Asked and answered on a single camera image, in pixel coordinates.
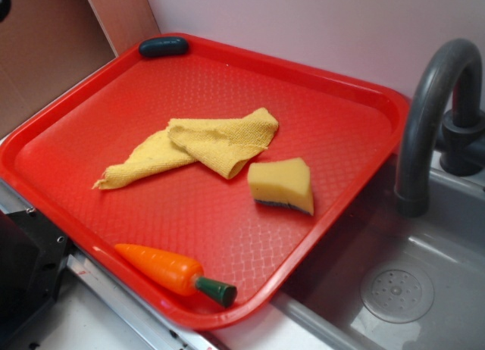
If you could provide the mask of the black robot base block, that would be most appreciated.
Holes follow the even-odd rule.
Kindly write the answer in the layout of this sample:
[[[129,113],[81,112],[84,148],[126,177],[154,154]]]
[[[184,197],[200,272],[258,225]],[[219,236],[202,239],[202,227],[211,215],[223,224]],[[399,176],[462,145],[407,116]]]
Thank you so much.
[[[71,241],[39,211],[1,213],[1,345],[57,301]]]

